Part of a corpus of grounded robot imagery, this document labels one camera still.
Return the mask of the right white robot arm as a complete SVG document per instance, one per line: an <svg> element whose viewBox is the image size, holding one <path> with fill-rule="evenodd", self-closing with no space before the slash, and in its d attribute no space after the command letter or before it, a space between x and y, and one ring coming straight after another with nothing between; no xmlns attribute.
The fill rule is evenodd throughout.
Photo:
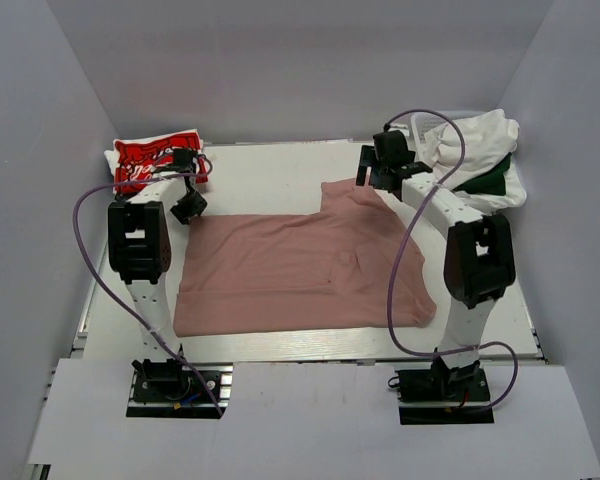
<svg viewBox="0 0 600 480"><path fill-rule="evenodd" d="M386 302L389 335L408 355L441 359L444 365L431 374L432 388L443 398L455 398L468 385L464 369L479 362L491 311L516 277L510 224L500 214L482 214L445 188L427 165L415 160L404 133L389 127L373 136L371 146L361 148L356 184L393 193L416 209L390 274ZM401 257L421 217L446 240L443 279L451 296L445 331L432 353L400 344L392 310Z"/></svg>

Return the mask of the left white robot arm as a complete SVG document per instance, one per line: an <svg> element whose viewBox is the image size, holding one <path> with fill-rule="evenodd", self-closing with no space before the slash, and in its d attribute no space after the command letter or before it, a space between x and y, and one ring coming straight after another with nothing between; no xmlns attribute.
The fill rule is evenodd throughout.
<svg viewBox="0 0 600 480"><path fill-rule="evenodd" d="M172 260L167 217L188 225L203 213L207 202L196 181L205 179L207 171L207 158L199 150L171 148L139 170L125 167L108 207L109 264L143 319L143 356L152 361L179 349L166 293Z"/></svg>

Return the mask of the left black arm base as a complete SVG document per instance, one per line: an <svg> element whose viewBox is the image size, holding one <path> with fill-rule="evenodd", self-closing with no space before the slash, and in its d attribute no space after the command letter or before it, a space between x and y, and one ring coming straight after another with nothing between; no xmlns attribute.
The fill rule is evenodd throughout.
<svg viewBox="0 0 600 480"><path fill-rule="evenodd" d="M232 368L199 371L201 381L175 360L134 360L126 416L154 419L213 419L220 415L209 396L211 391L222 411L228 406Z"/></svg>

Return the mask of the green and white t shirt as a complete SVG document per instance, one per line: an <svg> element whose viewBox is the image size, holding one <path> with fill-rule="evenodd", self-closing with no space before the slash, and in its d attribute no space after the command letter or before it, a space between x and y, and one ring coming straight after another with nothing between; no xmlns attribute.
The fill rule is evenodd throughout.
<svg viewBox="0 0 600 480"><path fill-rule="evenodd" d="M490 171L456 187L454 193L467 205L487 215L521 207L527 199L512 153Z"/></svg>

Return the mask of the pink t shirt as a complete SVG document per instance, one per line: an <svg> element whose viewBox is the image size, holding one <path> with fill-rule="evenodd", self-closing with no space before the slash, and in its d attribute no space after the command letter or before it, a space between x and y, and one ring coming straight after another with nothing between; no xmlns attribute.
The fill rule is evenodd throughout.
<svg viewBox="0 0 600 480"><path fill-rule="evenodd" d="M325 182L306 215L192 220L173 326L177 336L384 328L387 290L397 327L425 327L436 304L415 242L370 187Z"/></svg>

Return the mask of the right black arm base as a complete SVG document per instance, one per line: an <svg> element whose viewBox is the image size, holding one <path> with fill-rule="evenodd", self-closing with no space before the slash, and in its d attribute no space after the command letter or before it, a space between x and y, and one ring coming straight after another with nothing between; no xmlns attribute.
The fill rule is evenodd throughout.
<svg viewBox="0 0 600 480"><path fill-rule="evenodd" d="M405 426L493 424L486 374L444 386L432 370L399 370L387 385L397 393L400 424Z"/></svg>

